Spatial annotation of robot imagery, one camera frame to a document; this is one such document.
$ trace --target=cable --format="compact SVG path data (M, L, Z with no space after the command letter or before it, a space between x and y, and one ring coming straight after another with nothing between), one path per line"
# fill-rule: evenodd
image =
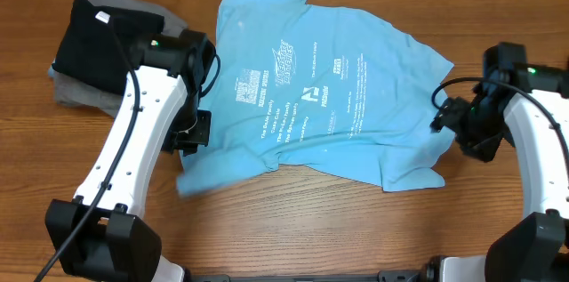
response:
M220 74L220 68L221 68L220 56L218 54L215 54L215 59L217 59L217 71L215 72L215 76L213 77L212 82L210 82L210 84L207 85L207 87L205 88L205 90L203 92L200 91L200 93L199 93L200 98L203 98L205 95L207 95L207 93L209 93L212 90L213 84L215 83L217 76Z
M60 248L55 252L50 261L48 261L45 264L44 268L37 274L37 277L34 280L34 282L39 282L42 279L44 279L45 275L47 275L47 272L52 268L53 264L55 264L55 262L59 260L61 255L65 252L65 250L67 250L67 248L69 247L71 242L75 239L77 234L79 234L79 231L81 231L83 226L87 223L89 216L93 213L93 211L97 207L97 204L102 199L103 194L107 190L108 184L110 183L110 179L113 177L113 174L115 173L116 167L118 166L118 162L120 162L121 160L124 150L126 149L126 145L128 144L128 141L131 139L132 131L134 130L134 125L136 123L136 117L139 115L139 106L140 106L139 80L136 77L134 69L132 69L131 63L126 59L126 55L124 55L122 46L118 42L118 38L114 34L115 31L113 29L112 18L109 20L108 26L113 32L112 34L113 40L115 46L118 48L119 53L121 54L122 61L124 61L124 65L128 68L128 72L132 77L132 84L134 86L134 106L132 106L131 121L129 122L128 127L126 128L126 133L124 134L123 142L121 143L121 146L118 148L118 151L116 152L115 158L113 159L113 162L111 163L110 168L108 169L107 175L105 176L103 182L100 184L99 192L97 192L95 199L91 202L91 205L89 205L87 212L85 212L79 223L71 231L71 234L69 234L69 236L65 239L65 241L63 241Z
M439 92L441 92L441 90L443 90L448 85L453 85L453 84L462 83L462 82L480 82L480 83L488 83L491 85L497 85L497 86L509 89L510 91L514 91L514 92L522 95L528 101L530 101L533 105L535 105L541 111L541 113L543 113L543 115L548 119L548 121L551 123L551 127L555 130L555 133L559 139L559 144L561 145L561 150L563 151L563 157L565 158L565 169L567 171L567 176L569 176L569 148L567 148L567 142L565 141L565 137L563 136L563 133L561 132L561 125L555 120L555 118L553 118L551 113L549 113L547 111L547 109L545 109L545 107L543 107L543 105L541 105L541 103L539 103L536 99L534 99L534 97L532 95L522 91L521 89L519 89L513 85L509 85L507 83L503 83L500 81L494 81L494 80L483 78L483 77L459 77L459 78L455 78L455 79L452 79L450 81L444 82L439 87L437 87L435 89L435 91L433 92L433 94L430 97L430 100L433 103L433 105L435 106L435 108L444 109L444 108L441 108L439 105L437 105L437 102L436 102L437 94Z

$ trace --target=wood grain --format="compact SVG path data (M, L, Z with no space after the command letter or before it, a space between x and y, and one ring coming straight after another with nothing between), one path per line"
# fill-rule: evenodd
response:
M72 197L112 124L96 109L52 101L46 70L72 1L0 0L0 281L29 281L51 256L45 210L52 198ZM221 0L147 1L213 37ZM569 55L569 0L309 1L390 21L454 62L449 77L480 76L482 52L500 41L525 44L535 63L564 67ZM470 87L448 92L468 97ZM520 220L517 158L507 144L490 164L453 146L435 169L446 179L443 189L385 194L286 166L180 199L180 161L162 155L146 221L161 235L164 254L196 274L257 276L419 268L436 254L483 254ZM63 276L59 264L51 275Z

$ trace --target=blue t-shirt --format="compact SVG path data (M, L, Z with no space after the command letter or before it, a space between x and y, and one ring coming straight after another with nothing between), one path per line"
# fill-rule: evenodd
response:
M385 20L306 0L223 0L217 52L220 75L200 103L210 143L182 159L182 196L279 164L386 191L445 185L430 168L453 133L430 131L430 95L453 64Z

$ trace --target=clothing tag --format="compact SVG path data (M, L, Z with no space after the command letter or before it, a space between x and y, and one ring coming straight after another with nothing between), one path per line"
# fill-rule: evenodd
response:
M108 20L110 20L110 15L106 14L103 11L99 11L97 13L97 15L95 15L95 19L100 20L101 22L104 22L105 24L108 24Z

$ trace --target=logo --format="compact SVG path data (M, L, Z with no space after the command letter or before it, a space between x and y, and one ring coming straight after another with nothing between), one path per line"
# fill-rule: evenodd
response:
M318 94L320 89L317 87L305 87L304 92L302 92L302 99L305 101L315 101L318 102Z
M277 85L289 85L291 77L296 73L296 53L294 47L284 40L276 51L273 49L275 57L275 82Z

